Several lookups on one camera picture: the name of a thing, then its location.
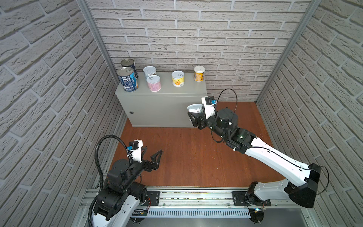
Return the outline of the yellow can with pull tab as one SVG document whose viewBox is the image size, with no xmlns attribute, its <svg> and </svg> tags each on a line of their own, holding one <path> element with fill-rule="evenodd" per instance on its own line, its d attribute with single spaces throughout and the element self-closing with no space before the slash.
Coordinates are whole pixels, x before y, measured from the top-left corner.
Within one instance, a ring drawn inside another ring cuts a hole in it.
<svg viewBox="0 0 363 227">
<path fill-rule="evenodd" d="M 184 72 L 183 71 L 173 71 L 172 72 L 172 83 L 175 87 L 182 87 L 184 85 Z"/>
</svg>

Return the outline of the orange can with white lid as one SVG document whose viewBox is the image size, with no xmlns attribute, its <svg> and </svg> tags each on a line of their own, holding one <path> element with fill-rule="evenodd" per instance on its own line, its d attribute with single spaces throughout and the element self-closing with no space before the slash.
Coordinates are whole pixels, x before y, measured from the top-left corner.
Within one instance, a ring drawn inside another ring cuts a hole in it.
<svg viewBox="0 0 363 227">
<path fill-rule="evenodd" d="M 202 82 L 204 80 L 205 67 L 195 66 L 194 67 L 194 80 L 196 82 Z"/>
</svg>

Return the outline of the white can with pull tab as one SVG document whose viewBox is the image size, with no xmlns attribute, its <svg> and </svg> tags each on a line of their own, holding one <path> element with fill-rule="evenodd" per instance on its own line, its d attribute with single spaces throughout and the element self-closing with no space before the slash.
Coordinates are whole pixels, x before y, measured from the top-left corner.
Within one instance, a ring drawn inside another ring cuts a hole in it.
<svg viewBox="0 0 363 227">
<path fill-rule="evenodd" d="M 161 90 L 161 80 L 158 75 L 152 75 L 147 77 L 147 85 L 151 92 L 158 92 Z"/>
</svg>

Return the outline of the white can with date stamp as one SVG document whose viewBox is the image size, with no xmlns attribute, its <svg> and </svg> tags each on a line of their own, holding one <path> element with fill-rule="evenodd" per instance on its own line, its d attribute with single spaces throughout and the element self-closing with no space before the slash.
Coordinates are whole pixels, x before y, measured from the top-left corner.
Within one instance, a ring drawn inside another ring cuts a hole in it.
<svg viewBox="0 0 363 227">
<path fill-rule="evenodd" d="M 143 72 L 146 78 L 157 74 L 156 68 L 154 66 L 144 67 Z"/>
</svg>

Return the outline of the large blue can gold lid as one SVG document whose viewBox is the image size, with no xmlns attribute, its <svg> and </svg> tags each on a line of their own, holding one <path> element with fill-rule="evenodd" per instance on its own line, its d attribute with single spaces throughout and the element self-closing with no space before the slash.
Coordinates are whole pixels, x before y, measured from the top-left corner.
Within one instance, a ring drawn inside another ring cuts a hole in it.
<svg viewBox="0 0 363 227">
<path fill-rule="evenodd" d="M 117 75 L 125 91 L 134 92 L 139 88 L 135 72 L 131 67 L 118 69 Z"/>
</svg>

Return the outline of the tall dark blue can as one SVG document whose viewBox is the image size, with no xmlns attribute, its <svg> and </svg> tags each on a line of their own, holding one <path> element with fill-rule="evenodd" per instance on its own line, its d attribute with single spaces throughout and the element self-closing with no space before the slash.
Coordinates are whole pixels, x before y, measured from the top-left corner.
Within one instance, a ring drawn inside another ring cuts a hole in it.
<svg viewBox="0 0 363 227">
<path fill-rule="evenodd" d="M 127 58 L 121 61 L 122 67 L 131 67 L 134 70 L 135 77 L 138 78 L 138 72 L 136 70 L 136 64 L 133 59 Z"/>
</svg>

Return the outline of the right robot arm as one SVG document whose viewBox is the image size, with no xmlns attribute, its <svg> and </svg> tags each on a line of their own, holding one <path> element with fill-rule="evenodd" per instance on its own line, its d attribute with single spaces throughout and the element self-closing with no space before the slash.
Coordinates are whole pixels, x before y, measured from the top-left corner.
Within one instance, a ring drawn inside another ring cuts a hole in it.
<svg viewBox="0 0 363 227">
<path fill-rule="evenodd" d="M 301 207 L 314 207 L 321 166 L 297 161 L 269 146 L 252 132 L 238 127 L 237 115 L 228 108 L 221 109 L 217 114 L 192 110 L 188 111 L 188 116 L 194 127 L 200 130 L 209 128 L 232 150 L 252 157 L 284 176 L 281 181 L 253 182 L 246 194 L 252 204 L 271 199 L 290 199 Z"/>
</svg>

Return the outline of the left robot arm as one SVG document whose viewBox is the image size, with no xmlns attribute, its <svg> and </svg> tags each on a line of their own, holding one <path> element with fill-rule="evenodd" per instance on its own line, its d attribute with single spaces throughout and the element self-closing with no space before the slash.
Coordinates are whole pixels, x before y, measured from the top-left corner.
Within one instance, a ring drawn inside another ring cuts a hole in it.
<svg viewBox="0 0 363 227">
<path fill-rule="evenodd" d="M 104 186 L 88 211 L 90 227 L 125 227 L 133 212 L 147 200 L 147 187 L 136 182 L 143 171 L 158 170 L 163 154 L 159 150 L 144 160 L 147 147 L 128 151 L 128 160 L 116 161 L 107 174 Z"/>
</svg>

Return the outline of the grey metal cabinet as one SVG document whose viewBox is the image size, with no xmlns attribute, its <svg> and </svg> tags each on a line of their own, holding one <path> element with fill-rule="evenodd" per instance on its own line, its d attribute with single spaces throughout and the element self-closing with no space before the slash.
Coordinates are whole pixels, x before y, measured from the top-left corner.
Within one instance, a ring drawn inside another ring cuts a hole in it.
<svg viewBox="0 0 363 227">
<path fill-rule="evenodd" d="M 170 72 L 160 72 L 161 90 L 151 92 L 143 72 L 139 72 L 139 88 L 127 92 L 120 84 L 115 92 L 133 127 L 192 128 L 187 107 L 200 104 L 207 95 L 206 81 L 196 82 L 194 73 L 185 73 L 185 84 L 175 87 Z"/>
</svg>

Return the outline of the aluminium corner profile left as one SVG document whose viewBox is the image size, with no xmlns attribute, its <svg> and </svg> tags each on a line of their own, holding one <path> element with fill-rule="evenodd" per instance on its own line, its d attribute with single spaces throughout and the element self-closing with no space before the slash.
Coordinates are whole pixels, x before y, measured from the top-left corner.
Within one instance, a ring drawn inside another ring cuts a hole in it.
<svg viewBox="0 0 363 227">
<path fill-rule="evenodd" d="M 113 77 L 113 80 L 116 84 L 116 86 L 119 85 L 120 81 L 118 79 L 118 76 L 117 76 L 117 73 L 116 73 L 116 69 L 115 69 L 115 66 L 112 62 L 112 59 L 110 57 L 110 54 L 108 52 L 108 49 L 107 49 L 107 46 L 103 40 L 103 37 L 101 35 L 101 32 L 97 26 L 97 23 L 96 23 L 96 20 L 95 18 L 93 17 L 92 15 L 92 12 L 91 12 L 91 9 L 87 3 L 86 0 L 79 0 L 78 1 L 78 5 L 84 15 L 84 18 L 86 20 L 86 22 L 88 23 L 88 26 L 90 28 L 90 31 L 94 37 L 94 40 L 96 41 L 97 43 L 97 46 L 105 60 L 105 63 L 110 71 L 110 74 L 112 75 Z"/>
</svg>

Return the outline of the aluminium corner profile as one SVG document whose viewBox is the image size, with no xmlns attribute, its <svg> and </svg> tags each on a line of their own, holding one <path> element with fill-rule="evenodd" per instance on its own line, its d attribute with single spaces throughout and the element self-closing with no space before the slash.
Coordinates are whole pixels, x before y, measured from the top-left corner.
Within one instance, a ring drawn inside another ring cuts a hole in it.
<svg viewBox="0 0 363 227">
<path fill-rule="evenodd" d="M 96 23 L 96 20 L 95 18 L 93 17 L 92 15 L 92 12 L 91 12 L 91 9 L 87 3 L 86 0 L 79 0 L 78 1 L 78 5 L 84 15 L 84 18 L 86 20 L 86 22 L 88 23 L 88 26 L 90 28 L 90 31 L 94 37 L 94 40 L 96 41 L 97 43 L 97 46 L 105 60 L 105 63 L 110 71 L 110 74 L 112 75 L 113 77 L 113 80 L 116 84 L 116 86 L 119 85 L 120 81 L 118 79 L 118 76 L 117 76 L 117 73 L 116 73 L 116 69 L 115 69 L 115 66 L 112 62 L 112 59 L 110 57 L 110 54 L 108 52 L 108 49 L 107 49 L 107 46 L 103 40 L 103 37 L 101 35 L 101 32 L 97 26 L 97 23 Z"/>
<path fill-rule="evenodd" d="M 265 94 L 268 91 L 268 88 L 270 87 L 273 80 L 277 76 L 279 69 L 281 68 L 281 66 L 283 65 L 283 63 L 285 62 L 285 60 L 288 58 L 291 51 L 295 47 L 297 41 L 299 40 L 301 34 L 303 33 L 303 31 L 309 24 L 311 18 L 313 17 L 313 15 L 314 15 L 315 11 L 317 10 L 317 8 L 319 7 L 320 3 L 321 3 L 321 0 L 313 0 L 309 3 L 301 21 L 299 22 L 298 26 L 296 27 L 295 31 L 293 32 L 291 38 L 289 39 L 287 45 L 285 46 L 285 48 L 283 50 L 281 56 L 279 57 L 276 65 L 274 66 L 271 74 L 269 75 L 263 89 L 261 90 L 259 96 L 257 97 L 257 99 L 255 101 L 256 105 L 259 105 L 262 102 Z"/>
</svg>

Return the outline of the aluminium corner profile right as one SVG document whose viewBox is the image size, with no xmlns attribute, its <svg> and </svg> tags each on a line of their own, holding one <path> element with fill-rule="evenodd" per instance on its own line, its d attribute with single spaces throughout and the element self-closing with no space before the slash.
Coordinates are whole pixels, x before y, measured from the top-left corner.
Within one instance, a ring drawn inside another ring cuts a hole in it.
<svg viewBox="0 0 363 227">
<path fill-rule="evenodd" d="M 309 24 L 311 18 L 313 17 L 313 15 L 314 15 L 315 11 L 317 10 L 317 8 L 319 7 L 320 3 L 321 3 L 321 0 L 313 0 L 309 3 L 301 21 L 299 22 L 298 26 L 296 27 L 295 31 L 293 32 L 291 38 L 289 39 L 287 45 L 285 46 L 285 48 L 283 50 L 281 56 L 279 57 L 276 65 L 274 66 L 271 74 L 269 75 L 263 89 L 261 90 L 259 96 L 257 97 L 257 99 L 255 101 L 256 105 L 259 105 L 262 102 L 265 94 L 268 91 L 268 88 L 270 87 L 273 80 L 277 76 L 279 69 L 281 68 L 281 66 L 283 65 L 283 63 L 285 62 L 285 60 L 288 58 L 291 51 L 295 47 L 297 41 L 299 40 L 301 34 L 303 33 L 303 31 Z"/>
</svg>

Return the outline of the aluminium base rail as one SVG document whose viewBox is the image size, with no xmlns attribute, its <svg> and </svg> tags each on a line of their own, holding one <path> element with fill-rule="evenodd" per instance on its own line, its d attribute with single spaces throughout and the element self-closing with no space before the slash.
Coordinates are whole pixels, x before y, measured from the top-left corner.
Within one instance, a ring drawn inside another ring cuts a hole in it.
<svg viewBox="0 0 363 227">
<path fill-rule="evenodd" d="M 279 214 L 300 212 L 306 221 L 312 217 L 308 209 L 287 199 L 271 199 L 257 205 L 248 204 L 246 193 L 246 188 L 148 187 L 146 201 L 136 207 L 135 211 L 131 211 L 133 207 L 131 199 L 128 199 L 122 215 L 126 219 L 250 218 L 260 223 L 272 210 L 277 210 Z"/>
</svg>

